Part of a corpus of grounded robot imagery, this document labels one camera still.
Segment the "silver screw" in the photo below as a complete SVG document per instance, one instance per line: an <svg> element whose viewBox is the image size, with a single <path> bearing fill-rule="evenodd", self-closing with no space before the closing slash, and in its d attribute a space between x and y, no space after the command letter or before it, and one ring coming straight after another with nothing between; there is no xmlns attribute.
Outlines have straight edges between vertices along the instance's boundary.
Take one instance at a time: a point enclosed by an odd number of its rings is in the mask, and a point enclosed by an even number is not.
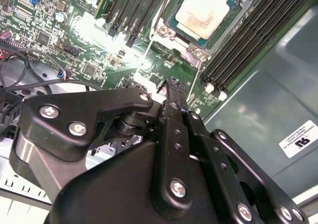
<svg viewBox="0 0 318 224"><path fill-rule="evenodd" d="M165 27L165 26L162 26L162 27L159 29L159 34L166 35L167 32L168 32L168 28Z"/></svg>
<svg viewBox="0 0 318 224"><path fill-rule="evenodd" d="M299 220L301 220L302 222L304 221L303 216L300 214L300 212L297 209L293 208L292 211Z"/></svg>
<svg viewBox="0 0 318 224"><path fill-rule="evenodd" d="M197 114L195 114L194 112L191 113L191 116L196 119L196 120L199 120L199 117Z"/></svg>
<svg viewBox="0 0 318 224"><path fill-rule="evenodd" d="M226 140L226 139L227 139L227 136L226 136L223 132L221 132L221 131L219 131L219 136L220 136L223 140Z"/></svg>
<svg viewBox="0 0 318 224"><path fill-rule="evenodd" d="M85 125L80 122L73 122L69 125L69 131L74 136L83 136L87 133Z"/></svg>
<svg viewBox="0 0 318 224"><path fill-rule="evenodd" d="M186 194L186 190L184 185L178 180L172 180L170 183L170 189L173 194L179 198L184 198Z"/></svg>
<svg viewBox="0 0 318 224"><path fill-rule="evenodd" d="M140 94L140 98L143 99L144 101L149 101L149 98L145 94Z"/></svg>
<svg viewBox="0 0 318 224"><path fill-rule="evenodd" d="M54 119L57 118L60 113L59 110L53 106L43 106L40 109L40 114L45 118Z"/></svg>
<svg viewBox="0 0 318 224"><path fill-rule="evenodd" d="M293 219L292 215L285 207L280 207L280 211L287 220L291 221Z"/></svg>
<svg viewBox="0 0 318 224"><path fill-rule="evenodd" d="M250 213L247 206L245 206L243 203L238 204L238 212L244 218L246 221L250 222L252 221L252 214Z"/></svg>

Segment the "gray metal panel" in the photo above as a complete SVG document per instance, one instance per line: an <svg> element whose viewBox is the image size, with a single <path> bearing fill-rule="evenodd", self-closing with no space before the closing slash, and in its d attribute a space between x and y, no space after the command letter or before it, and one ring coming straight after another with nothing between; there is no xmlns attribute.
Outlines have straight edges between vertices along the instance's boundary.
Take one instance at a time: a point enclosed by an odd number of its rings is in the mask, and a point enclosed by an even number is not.
<svg viewBox="0 0 318 224"><path fill-rule="evenodd" d="M312 7L207 119L225 130L291 197L318 184L318 140L292 158L279 143L318 125L318 6Z"/></svg>

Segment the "ram slot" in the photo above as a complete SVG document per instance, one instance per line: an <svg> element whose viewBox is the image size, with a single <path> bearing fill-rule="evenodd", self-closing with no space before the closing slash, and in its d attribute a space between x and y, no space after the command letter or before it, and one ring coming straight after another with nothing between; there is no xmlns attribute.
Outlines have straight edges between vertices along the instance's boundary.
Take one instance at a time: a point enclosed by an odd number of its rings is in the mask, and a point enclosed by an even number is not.
<svg viewBox="0 0 318 224"><path fill-rule="evenodd" d="M157 0L150 0L150 6L147 7L147 9L143 12L143 15L140 17L140 19L138 19L137 25L135 26L135 28L133 28L133 32L126 43L126 46L131 48L134 45L136 39L139 37L141 31L143 30L146 20L148 21L153 14L153 10L157 6L156 1Z"/></svg>
<svg viewBox="0 0 318 224"><path fill-rule="evenodd" d="M121 28L121 25L124 22L124 19L126 17L127 12L130 10L130 7L132 7L133 3L136 3L136 0L127 0L125 5L122 7L121 13L119 14L119 16L117 16L117 18L115 19L114 23L112 24L108 35L114 37L119 29Z"/></svg>
<svg viewBox="0 0 318 224"><path fill-rule="evenodd" d="M266 36L262 36L261 38L256 37L255 40L260 41L258 48L255 50L252 50L251 52L245 52L242 58L242 62L240 63L240 66L236 66L234 70L227 72L226 74L222 75L220 78L221 84L224 86L229 86L234 79L241 73L243 70L247 67L249 63L253 60L253 58L256 57L258 53L264 49L268 43L275 38L275 35L280 31L280 29L283 28L283 26L292 18L292 16L305 4L307 0L294 0L296 3L290 3L293 4L290 6L288 11L282 12L283 16L280 18L277 18L277 20L280 20L280 22L277 24L276 21L268 25L266 28L268 31L268 34Z"/></svg>
<svg viewBox="0 0 318 224"><path fill-rule="evenodd" d="M236 43L243 39L247 30L252 24L257 21L267 6L271 5L274 0L262 0L254 9L253 13L247 18L242 26L239 27L238 31L234 36L226 43L224 48L210 61L210 64L204 71L207 77L213 77L216 74L216 70L219 69L222 61L230 55L230 53L237 48Z"/></svg>
<svg viewBox="0 0 318 224"><path fill-rule="evenodd" d="M139 0L139 2L134 5L134 8L132 9L133 12L130 18L126 20L128 22L122 25L123 27L127 25L127 27L125 28L127 32L131 31L132 28L135 26L136 22L138 21L138 15L140 11L143 9L143 5L145 4L145 2L146 0Z"/></svg>
<svg viewBox="0 0 318 224"><path fill-rule="evenodd" d="M127 3L128 0L117 0L115 5L109 6L109 4L106 6L105 9L105 16L104 18L106 19L106 22L109 23L112 21L116 13L120 13L120 6L123 3Z"/></svg>
<svg viewBox="0 0 318 224"><path fill-rule="evenodd" d="M226 56L223 58L222 62L218 69L213 72L214 79L219 83L220 76L223 73L226 73L227 70L232 71L233 61L239 62L238 57L241 55L241 51L244 51L246 47L248 47L249 43L253 38L257 35L257 31L259 31L268 21L271 20L273 16L279 15L278 11L281 11L282 6L284 6L284 2L286 0L274 0L269 7L267 7L258 17L257 21L253 21L251 23L251 27L249 27L242 39L238 42L238 45L234 46L234 50L230 53L230 56Z"/></svg>

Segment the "blue connector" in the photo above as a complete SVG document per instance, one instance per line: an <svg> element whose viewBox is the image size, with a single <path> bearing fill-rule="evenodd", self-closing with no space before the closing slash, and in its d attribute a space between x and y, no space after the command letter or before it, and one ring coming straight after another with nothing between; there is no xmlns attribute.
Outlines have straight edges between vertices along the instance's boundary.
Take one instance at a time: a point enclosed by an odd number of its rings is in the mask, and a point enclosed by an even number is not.
<svg viewBox="0 0 318 224"><path fill-rule="evenodd" d="M40 0L30 0L30 3L32 4L32 5L36 5L36 4L38 4L40 2Z"/></svg>

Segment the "barcode sticker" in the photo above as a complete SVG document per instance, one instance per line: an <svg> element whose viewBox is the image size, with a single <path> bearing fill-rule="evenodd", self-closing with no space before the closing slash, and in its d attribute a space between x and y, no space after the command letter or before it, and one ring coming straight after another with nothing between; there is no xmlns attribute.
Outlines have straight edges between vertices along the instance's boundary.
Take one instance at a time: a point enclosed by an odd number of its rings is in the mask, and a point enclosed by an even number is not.
<svg viewBox="0 0 318 224"><path fill-rule="evenodd" d="M288 158L311 145L318 139L318 127L312 121L307 121L286 139L279 143Z"/></svg>

